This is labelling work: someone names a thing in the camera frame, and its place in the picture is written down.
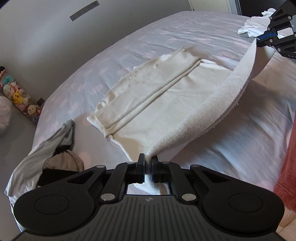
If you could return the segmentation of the cream white sweater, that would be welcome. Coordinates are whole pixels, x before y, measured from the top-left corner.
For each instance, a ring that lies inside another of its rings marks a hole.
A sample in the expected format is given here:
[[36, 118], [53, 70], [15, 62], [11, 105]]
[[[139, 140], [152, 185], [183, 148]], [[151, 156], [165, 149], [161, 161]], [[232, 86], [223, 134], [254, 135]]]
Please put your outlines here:
[[229, 114], [274, 53], [253, 42], [233, 70], [186, 48], [164, 54], [121, 77], [88, 122], [130, 161], [172, 158]]

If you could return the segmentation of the white cloth pile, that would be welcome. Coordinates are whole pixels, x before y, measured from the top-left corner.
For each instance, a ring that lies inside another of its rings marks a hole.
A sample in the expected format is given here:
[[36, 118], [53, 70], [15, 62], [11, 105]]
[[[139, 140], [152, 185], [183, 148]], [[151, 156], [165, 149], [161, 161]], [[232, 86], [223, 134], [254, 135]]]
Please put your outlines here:
[[[238, 34], [244, 37], [257, 37], [262, 35], [265, 31], [272, 31], [268, 28], [271, 22], [270, 17], [276, 13], [276, 9], [269, 8], [267, 11], [263, 11], [262, 16], [252, 16], [250, 19], [246, 20], [244, 25], [238, 30]], [[282, 30], [273, 30], [272, 32], [277, 33], [277, 38], [282, 39], [288, 36], [294, 36], [295, 32], [292, 27], [287, 27]]]

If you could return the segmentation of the cream white door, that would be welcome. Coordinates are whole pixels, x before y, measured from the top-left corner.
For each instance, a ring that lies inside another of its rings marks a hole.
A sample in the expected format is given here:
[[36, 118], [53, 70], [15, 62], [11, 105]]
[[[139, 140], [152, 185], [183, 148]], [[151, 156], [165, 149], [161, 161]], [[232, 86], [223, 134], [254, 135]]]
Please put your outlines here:
[[229, 0], [189, 0], [194, 11], [214, 11], [219, 13], [239, 14], [235, 1]]

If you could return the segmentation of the brown garment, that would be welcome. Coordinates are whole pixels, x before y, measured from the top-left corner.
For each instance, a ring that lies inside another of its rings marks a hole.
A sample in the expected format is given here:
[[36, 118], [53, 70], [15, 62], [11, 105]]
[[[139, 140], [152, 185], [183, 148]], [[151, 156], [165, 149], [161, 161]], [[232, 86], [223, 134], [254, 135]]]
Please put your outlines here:
[[73, 151], [67, 150], [53, 156], [45, 165], [47, 169], [82, 172], [84, 163]]

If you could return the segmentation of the black garment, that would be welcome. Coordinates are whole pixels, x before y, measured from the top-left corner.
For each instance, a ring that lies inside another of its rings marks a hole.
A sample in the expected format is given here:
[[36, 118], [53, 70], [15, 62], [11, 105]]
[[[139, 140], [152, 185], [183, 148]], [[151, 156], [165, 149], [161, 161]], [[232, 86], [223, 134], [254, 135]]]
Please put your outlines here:
[[[58, 147], [55, 150], [53, 156], [55, 156], [57, 154], [60, 154], [62, 152], [65, 152], [67, 150], [72, 151], [71, 146]], [[71, 175], [74, 175], [76, 173], [78, 173], [78, 172], [44, 168], [43, 171], [42, 171], [42, 174], [41, 174], [41, 176], [40, 176], [40, 178], [39, 178], [39, 180], [37, 182], [37, 187], [42, 187], [42, 186], [45, 186], [47, 184], [59, 181], [61, 179], [64, 179], [64, 178], [69, 177]]]

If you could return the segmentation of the polka dot bed sheet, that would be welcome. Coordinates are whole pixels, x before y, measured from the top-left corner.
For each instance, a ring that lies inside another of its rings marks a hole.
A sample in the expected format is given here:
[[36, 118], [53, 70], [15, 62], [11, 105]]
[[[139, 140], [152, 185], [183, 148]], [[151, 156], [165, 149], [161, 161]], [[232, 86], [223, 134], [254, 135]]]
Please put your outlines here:
[[85, 63], [46, 100], [4, 191], [10, 204], [37, 187], [63, 145], [85, 169], [143, 153], [275, 192], [295, 120], [295, 61], [241, 38], [244, 20], [180, 12]]

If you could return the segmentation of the grey garment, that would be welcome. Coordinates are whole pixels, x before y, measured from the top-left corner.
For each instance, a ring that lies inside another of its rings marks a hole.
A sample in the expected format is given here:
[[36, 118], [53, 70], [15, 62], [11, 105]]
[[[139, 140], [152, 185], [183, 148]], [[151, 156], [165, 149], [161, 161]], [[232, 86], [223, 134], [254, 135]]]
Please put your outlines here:
[[69, 120], [48, 139], [41, 142], [26, 156], [12, 172], [5, 188], [5, 195], [11, 203], [23, 194], [36, 188], [46, 163], [55, 154], [72, 150], [75, 138], [75, 122]]

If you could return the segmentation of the red orange blanket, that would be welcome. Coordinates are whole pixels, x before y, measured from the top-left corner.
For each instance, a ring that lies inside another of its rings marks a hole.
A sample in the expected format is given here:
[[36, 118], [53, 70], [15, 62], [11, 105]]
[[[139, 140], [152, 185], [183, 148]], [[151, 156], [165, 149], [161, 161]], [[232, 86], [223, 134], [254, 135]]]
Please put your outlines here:
[[274, 193], [284, 205], [295, 211], [295, 128], [292, 129], [285, 160]]

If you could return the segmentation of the pink rolled duvet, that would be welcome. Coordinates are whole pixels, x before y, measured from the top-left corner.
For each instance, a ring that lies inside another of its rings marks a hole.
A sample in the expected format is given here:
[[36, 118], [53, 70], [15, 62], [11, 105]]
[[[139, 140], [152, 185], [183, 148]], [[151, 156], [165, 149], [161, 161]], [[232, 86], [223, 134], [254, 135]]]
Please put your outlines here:
[[12, 103], [4, 96], [0, 97], [0, 135], [8, 129], [11, 122]]

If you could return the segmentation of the plush toy hanging organizer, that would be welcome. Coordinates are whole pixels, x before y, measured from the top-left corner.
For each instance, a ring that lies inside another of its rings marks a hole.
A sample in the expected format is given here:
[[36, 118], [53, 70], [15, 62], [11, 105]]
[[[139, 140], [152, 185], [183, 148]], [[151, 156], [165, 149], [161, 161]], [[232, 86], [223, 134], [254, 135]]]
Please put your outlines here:
[[1, 66], [1, 92], [8, 100], [34, 124], [38, 124], [41, 115], [41, 107], [22, 88], [15, 79]]

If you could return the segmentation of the black wall socket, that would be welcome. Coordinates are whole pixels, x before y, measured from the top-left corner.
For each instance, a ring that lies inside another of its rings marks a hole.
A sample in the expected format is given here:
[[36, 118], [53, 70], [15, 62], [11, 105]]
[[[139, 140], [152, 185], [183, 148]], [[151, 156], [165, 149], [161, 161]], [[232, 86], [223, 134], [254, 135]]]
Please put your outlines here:
[[40, 98], [38, 101], [37, 101], [37, 105], [38, 106], [43, 106], [45, 103], [45, 100], [43, 98]]

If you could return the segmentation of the grey wall switch panel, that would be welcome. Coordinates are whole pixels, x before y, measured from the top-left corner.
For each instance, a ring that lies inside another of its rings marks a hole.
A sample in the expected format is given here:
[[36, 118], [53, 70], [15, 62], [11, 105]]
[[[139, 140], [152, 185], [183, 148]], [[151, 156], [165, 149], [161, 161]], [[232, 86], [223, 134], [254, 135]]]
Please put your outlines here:
[[99, 2], [93, 1], [92, 3], [88, 4], [87, 6], [83, 7], [82, 9], [80, 9], [77, 12], [75, 12], [74, 14], [72, 14], [70, 16], [70, 20], [75, 21], [77, 18], [81, 17], [82, 15], [84, 15], [88, 11], [96, 8], [97, 6], [99, 6]]

